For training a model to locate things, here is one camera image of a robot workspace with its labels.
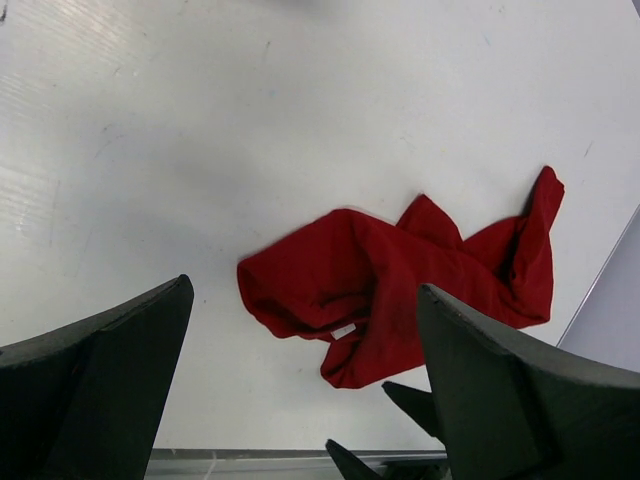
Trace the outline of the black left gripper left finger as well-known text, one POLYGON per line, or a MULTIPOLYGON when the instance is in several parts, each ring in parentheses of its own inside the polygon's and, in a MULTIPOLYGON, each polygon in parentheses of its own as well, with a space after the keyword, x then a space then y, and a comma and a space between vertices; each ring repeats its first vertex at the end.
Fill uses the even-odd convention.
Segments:
POLYGON ((180 275, 2 347, 2 478, 143 478, 193 301, 180 275))

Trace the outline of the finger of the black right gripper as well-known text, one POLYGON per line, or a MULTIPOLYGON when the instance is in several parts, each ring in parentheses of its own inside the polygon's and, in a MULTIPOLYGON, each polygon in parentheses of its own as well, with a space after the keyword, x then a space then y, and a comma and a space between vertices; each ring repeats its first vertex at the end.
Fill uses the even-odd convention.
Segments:
POLYGON ((351 451, 329 439, 325 449, 345 480, 382 480, 383 477, 372 470, 351 451))
POLYGON ((391 381, 382 384, 390 400, 431 437, 444 443, 433 395, 391 381))

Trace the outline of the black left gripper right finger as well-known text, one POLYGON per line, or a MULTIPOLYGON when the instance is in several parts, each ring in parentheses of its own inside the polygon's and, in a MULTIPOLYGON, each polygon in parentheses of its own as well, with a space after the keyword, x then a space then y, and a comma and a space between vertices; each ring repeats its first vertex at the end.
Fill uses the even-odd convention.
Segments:
POLYGON ((562 351, 434 285, 417 320, 456 479, 636 479, 639 375, 562 351))

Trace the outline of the dark red t shirt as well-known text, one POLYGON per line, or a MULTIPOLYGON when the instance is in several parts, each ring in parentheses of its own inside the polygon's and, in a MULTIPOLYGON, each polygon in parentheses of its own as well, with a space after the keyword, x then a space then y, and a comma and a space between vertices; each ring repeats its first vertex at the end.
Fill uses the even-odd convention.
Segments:
POLYGON ((516 329, 551 316, 550 231, 564 186, 541 170, 526 210, 463 238, 425 195, 398 222, 338 209, 237 267, 242 302, 278 338, 321 340, 322 378, 359 389, 424 362, 417 291, 435 285, 516 329))

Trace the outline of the aluminium frame rail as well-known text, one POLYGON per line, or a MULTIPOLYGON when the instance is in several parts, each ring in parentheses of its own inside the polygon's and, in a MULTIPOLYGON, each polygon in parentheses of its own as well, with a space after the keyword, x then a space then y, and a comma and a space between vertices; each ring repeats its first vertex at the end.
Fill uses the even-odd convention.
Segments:
MULTIPOLYGON (((445 452, 361 450, 355 453, 384 479, 449 479, 445 452)), ((147 479, 340 479, 326 450, 157 449, 147 479)))

